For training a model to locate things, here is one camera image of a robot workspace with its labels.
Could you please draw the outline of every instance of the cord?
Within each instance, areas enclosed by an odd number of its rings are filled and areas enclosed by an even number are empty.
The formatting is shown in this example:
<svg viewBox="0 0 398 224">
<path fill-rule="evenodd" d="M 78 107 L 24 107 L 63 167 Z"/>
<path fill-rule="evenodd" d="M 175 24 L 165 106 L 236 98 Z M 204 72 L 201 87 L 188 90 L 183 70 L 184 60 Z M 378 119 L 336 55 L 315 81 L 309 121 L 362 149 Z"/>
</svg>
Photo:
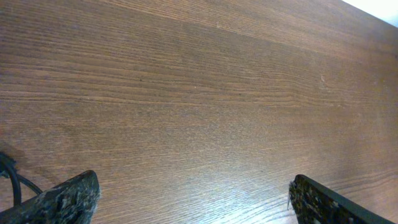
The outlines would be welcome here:
<svg viewBox="0 0 398 224">
<path fill-rule="evenodd" d="M 33 190 L 37 195 L 41 194 L 43 191 L 40 190 L 40 188 L 38 186 L 36 186 L 35 184 L 33 184 L 30 180 L 26 179 L 25 177 L 17 174 L 18 180 L 23 183 L 26 187 L 30 188 L 31 190 Z"/>
<path fill-rule="evenodd" d="M 0 157 L 0 165 L 4 167 L 8 175 L 10 176 L 11 179 L 11 184 L 12 184 L 12 193 L 14 195 L 14 206 L 20 205 L 22 202 L 22 194 L 21 194 L 21 185 L 19 184 L 17 174 L 12 166 L 10 166 L 10 163 L 5 161 L 5 159 Z"/>
</svg>

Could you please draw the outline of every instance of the brown wooden surface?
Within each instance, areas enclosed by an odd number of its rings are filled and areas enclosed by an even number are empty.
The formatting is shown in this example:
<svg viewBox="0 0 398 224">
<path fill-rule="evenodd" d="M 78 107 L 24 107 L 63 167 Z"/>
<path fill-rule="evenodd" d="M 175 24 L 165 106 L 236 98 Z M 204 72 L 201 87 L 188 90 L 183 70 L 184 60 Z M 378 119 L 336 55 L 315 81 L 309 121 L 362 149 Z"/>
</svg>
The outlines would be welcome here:
<svg viewBox="0 0 398 224">
<path fill-rule="evenodd" d="M 398 222 L 397 28 L 338 0 L 0 3 L 2 150 L 43 189 L 95 170 L 93 223 L 295 223 L 299 173 Z"/>
</svg>

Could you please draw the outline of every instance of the black textured object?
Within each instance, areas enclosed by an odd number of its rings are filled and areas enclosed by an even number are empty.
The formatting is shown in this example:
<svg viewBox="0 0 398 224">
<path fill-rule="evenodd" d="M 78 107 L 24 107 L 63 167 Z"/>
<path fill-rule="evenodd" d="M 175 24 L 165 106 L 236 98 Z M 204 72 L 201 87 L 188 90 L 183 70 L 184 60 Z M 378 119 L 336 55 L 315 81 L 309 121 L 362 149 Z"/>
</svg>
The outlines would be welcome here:
<svg viewBox="0 0 398 224">
<path fill-rule="evenodd" d="M 0 213 L 1 224 L 90 223 L 100 197 L 94 171 L 88 170 Z"/>
<path fill-rule="evenodd" d="M 392 223 L 304 175 L 290 183 L 289 199 L 299 224 Z"/>
</svg>

